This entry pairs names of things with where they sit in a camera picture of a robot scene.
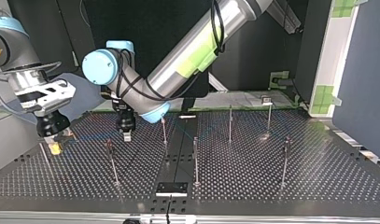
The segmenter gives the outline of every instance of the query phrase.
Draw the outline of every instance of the metal rod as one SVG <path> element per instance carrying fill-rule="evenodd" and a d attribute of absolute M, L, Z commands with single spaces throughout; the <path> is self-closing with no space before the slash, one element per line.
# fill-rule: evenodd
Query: metal rod
<path fill-rule="evenodd" d="M 117 168 L 115 167 L 115 162 L 114 162 L 114 159 L 112 158 L 111 158 L 111 163 L 113 165 L 114 176 L 116 178 L 116 185 L 120 185 L 120 182 L 118 181 Z"/>
<path fill-rule="evenodd" d="M 230 142 L 232 142 L 232 122 L 233 122 L 232 105 L 230 105 Z"/>
<path fill-rule="evenodd" d="M 285 150 L 285 165 L 283 167 L 283 176 L 282 176 L 282 185 L 281 185 L 281 189 L 283 187 L 285 187 L 285 181 L 286 181 L 286 171 L 287 171 L 287 168 L 288 168 L 288 153 L 287 151 Z"/>
<path fill-rule="evenodd" d="M 198 171 L 198 137 L 193 138 L 193 155 L 195 159 L 195 186 L 198 187 L 201 185 Z"/>
<path fill-rule="evenodd" d="M 41 147 L 41 151 L 42 151 L 45 161 L 47 162 L 48 166 L 50 166 L 47 152 L 45 151 L 44 146 L 42 145 L 42 143 L 39 143 L 39 145 Z"/>
<path fill-rule="evenodd" d="M 162 123 L 162 128 L 163 128 L 163 142 L 165 145 L 167 145 L 167 138 L 166 138 L 166 126 L 165 126 L 165 119 L 162 118 L 161 119 L 161 123 Z"/>
<path fill-rule="evenodd" d="M 272 115 L 272 105 L 269 105 L 269 113 L 268 113 L 268 128 L 267 131 L 271 128 L 271 115 Z"/>
<path fill-rule="evenodd" d="M 285 153 L 285 165 L 283 167 L 283 175 L 282 175 L 282 185 L 281 189 L 285 187 L 285 181 L 286 181 L 286 172 L 288 168 L 288 161 L 289 161 L 289 154 L 291 153 L 291 138 L 289 136 L 286 137 L 285 140 L 285 146 L 284 146 L 284 153 Z"/>

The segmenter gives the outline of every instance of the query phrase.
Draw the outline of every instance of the table surface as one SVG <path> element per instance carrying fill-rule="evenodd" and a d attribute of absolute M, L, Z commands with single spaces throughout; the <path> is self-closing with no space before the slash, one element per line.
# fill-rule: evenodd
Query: table surface
<path fill-rule="evenodd" d="M 231 143 L 229 111 L 197 115 L 166 115 L 167 146 L 161 123 L 137 119 L 133 141 L 124 143 L 114 113 L 85 115 L 73 127 L 77 141 L 48 154 L 49 164 L 34 148 L 0 171 L 0 212 L 380 217 L 380 168 L 303 111 L 273 110 L 267 138 L 267 111 L 233 111 Z M 119 186 L 107 139 L 117 150 Z M 157 197 L 161 182 L 188 183 L 188 196 Z"/>

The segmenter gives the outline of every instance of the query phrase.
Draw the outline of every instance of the blue cap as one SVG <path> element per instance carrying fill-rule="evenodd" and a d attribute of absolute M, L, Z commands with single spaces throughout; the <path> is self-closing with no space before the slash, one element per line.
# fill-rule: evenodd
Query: blue cap
<path fill-rule="evenodd" d="M 85 56 L 82 71 L 85 77 L 96 85 L 108 85 L 117 77 L 118 63 L 107 49 L 98 49 Z"/>
<path fill-rule="evenodd" d="M 106 46 L 112 49 L 127 49 L 134 53 L 134 43 L 129 40 L 108 40 Z"/>
<path fill-rule="evenodd" d="M 160 107 L 154 109 L 151 112 L 148 112 L 147 114 L 140 115 L 143 119 L 150 123 L 156 123 L 159 120 L 162 119 L 162 117 L 169 111 L 170 104 L 168 102 L 165 102 Z"/>
<path fill-rule="evenodd" d="M 21 23 L 12 17 L 0 17 L 0 28 L 19 31 L 28 35 L 24 31 L 23 26 L 21 26 Z"/>

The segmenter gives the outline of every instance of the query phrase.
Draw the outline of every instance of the black cable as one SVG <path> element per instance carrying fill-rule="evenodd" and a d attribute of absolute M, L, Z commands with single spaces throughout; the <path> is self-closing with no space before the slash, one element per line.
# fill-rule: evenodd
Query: black cable
<path fill-rule="evenodd" d="M 167 98 L 167 97 L 163 97 L 163 98 L 157 98 L 157 97 L 153 97 L 153 96 L 150 96 L 150 95 L 147 95 L 147 94 L 145 94 L 145 93 L 143 93 L 143 92 L 141 92 L 139 89 L 137 89 L 135 86 L 134 86 L 134 84 L 135 84 L 135 82 L 131 82 L 130 80 L 129 80 L 129 78 L 125 75 L 125 73 L 123 72 L 123 57 L 122 57 L 122 55 L 123 55 L 123 51 L 127 51 L 127 52 L 129 52 L 129 50 L 127 50 L 127 49 L 123 49 L 123 50 L 121 50 L 121 51 L 118 51 L 118 54 L 119 54 L 119 63 L 120 63 L 120 66 L 119 66 L 119 81 L 118 81 L 118 85 L 117 85 L 117 93 L 119 94 L 119 91 L 120 91 L 120 83 L 121 83 L 121 79 L 123 78 L 124 80 L 125 80 L 125 82 L 129 85 L 129 87 L 131 88 L 131 89 L 133 89 L 134 91 L 136 91 L 137 93 L 139 93 L 140 95 L 142 95 L 142 96 L 144 96 L 144 97 L 146 97 L 146 98 L 148 98 L 148 99 L 150 99 L 150 100 L 154 100 L 154 101 L 171 101 L 171 100 L 175 100 L 175 99 L 177 99 L 177 98 L 180 98 L 180 97 L 182 97 L 191 87 L 192 87 L 192 85 L 195 83 L 195 81 L 198 79 L 198 77 L 199 76 L 196 76 L 192 81 L 191 81 L 191 83 L 189 84 L 189 86 L 185 89 L 185 90 L 183 90 L 178 96 L 175 96 L 175 97 L 170 97 L 170 98 Z M 130 59 L 129 59 L 129 61 L 131 62 L 132 61 L 132 55 L 130 54 L 130 52 L 129 52 L 129 57 L 130 57 Z"/>
<path fill-rule="evenodd" d="M 224 26 L 224 20 L 222 19 L 221 11 L 219 9 L 217 0 L 211 0 L 211 1 L 212 1 L 212 7 L 210 9 L 210 14 L 211 14 L 211 22 L 212 22 L 212 28 L 213 28 L 213 37 L 217 45 L 215 54 L 216 56 L 218 56 L 219 53 L 223 53 L 225 51 L 225 46 L 224 46 L 225 26 Z M 218 38 L 218 32 L 217 32 L 216 20 L 215 20 L 216 12 L 218 15 L 221 38 Z"/>
<path fill-rule="evenodd" d="M 300 99 L 303 100 L 303 103 L 305 104 L 306 108 L 309 110 L 309 104 L 306 103 L 305 100 L 303 99 L 303 97 L 301 96 L 300 92 L 298 91 L 297 85 L 295 85 L 295 81 L 294 81 L 294 79 L 292 79 L 291 82 L 292 82 L 292 86 L 294 87 L 295 91 L 296 91 L 297 94 L 300 96 Z"/>
<path fill-rule="evenodd" d="M 285 27 L 286 27 L 286 20 L 287 20 L 287 15 L 288 15 L 288 11 L 289 11 L 289 1 L 290 0 L 286 1 L 285 16 L 284 16 L 284 19 L 283 19 L 283 29 L 285 29 Z M 284 31 L 283 31 L 283 35 L 284 35 L 283 36 L 283 47 L 284 47 L 284 50 L 285 50 L 285 62 L 286 62 L 286 66 L 287 66 L 288 65 L 288 57 L 287 57 L 287 48 L 286 48 L 286 36 L 285 36 Z M 298 88 L 295 85 L 294 79 L 292 79 L 291 82 L 292 82 L 292 85 L 293 85 L 295 91 L 300 96 L 300 99 L 303 100 L 303 103 L 305 104 L 306 108 L 309 110 L 309 105 L 308 105 L 308 103 L 305 102 L 305 99 L 303 98 L 303 96 L 298 91 Z"/>

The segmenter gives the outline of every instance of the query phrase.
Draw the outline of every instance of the vertical pin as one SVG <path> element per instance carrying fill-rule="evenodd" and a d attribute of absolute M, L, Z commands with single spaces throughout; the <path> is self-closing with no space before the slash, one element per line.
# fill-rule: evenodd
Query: vertical pin
<path fill-rule="evenodd" d="M 195 159 L 195 186 L 201 185 L 199 182 L 199 171 L 198 171 L 198 137 L 193 138 L 193 156 Z"/>
<path fill-rule="evenodd" d="M 165 126 L 166 121 L 165 121 L 164 117 L 162 117 L 161 123 L 162 123 L 162 128 L 163 128 L 163 142 L 165 145 L 167 145 L 166 126 Z"/>
<path fill-rule="evenodd" d="M 288 161 L 289 161 L 289 155 L 291 153 L 291 139 L 289 136 L 286 137 L 286 140 L 285 140 L 285 145 L 284 145 L 284 154 L 285 154 L 285 164 L 284 164 L 284 167 L 283 167 L 283 175 L 282 175 L 282 185 L 281 185 L 281 189 L 283 187 L 285 187 L 285 181 L 286 181 L 286 171 L 287 171 L 287 168 L 288 168 Z"/>
<path fill-rule="evenodd" d="M 117 168 L 115 167 L 115 162 L 114 162 L 114 159 L 113 159 L 113 158 L 111 158 L 111 163 L 112 163 L 112 165 L 113 165 L 114 176 L 115 176 L 115 178 L 116 178 L 116 182 L 115 182 L 115 184 L 116 184 L 116 186 L 119 186 L 119 185 L 120 185 L 120 181 L 118 180 Z"/>
<path fill-rule="evenodd" d="M 117 168 L 115 166 L 114 162 L 114 154 L 115 154 L 115 148 L 113 147 L 113 143 L 111 139 L 108 139 L 106 142 L 106 153 L 109 159 L 111 160 L 111 165 L 113 167 L 114 177 L 115 177 L 115 185 L 120 186 L 120 181 L 118 180 L 118 174 L 117 174 Z"/>
<path fill-rule="evenodd" d="M 269 106 L 268 109 L 268 125 L 266 127 L 266 133 L 261 137 L 261 140 L 267 140 L 269 138 L 269 132 L 271 130 L 271 116 L 272 116 L 272 105 L 274 104 L 272 102 L 272 98 L 270 96 L 264 95 L 261 97 L 261 104 L 263 106 Z"/>
<path fill-rule="evenodd" d="M 233 117 L 232 117 L 232 105 L 230 105 L 230 143 L 232 142 L 232 122 L 233 122 Z"/>
<path fill-rule="evenodd" d="M 269 112 L 268 112 L 268 127 L 267 131 L 269 132 L 269 129 L 271 128 L 271 115 L 272 115 L 272 105 L 269 105 Z"/>
<path fill-rule="evenodd" d="M 47 162 L 47 165 L 50 167 L 50 164 L 49 164 L 49 158 L 47 156 L 47 152 L 45 151 L 44 149 L 44 146 L 42 145 L 42 143 L 39 143 L 40 147 L 41 147 L 41 151 L 42 151 L 42 154 L 44 156 L 44 159 L 45 161 Z"/>

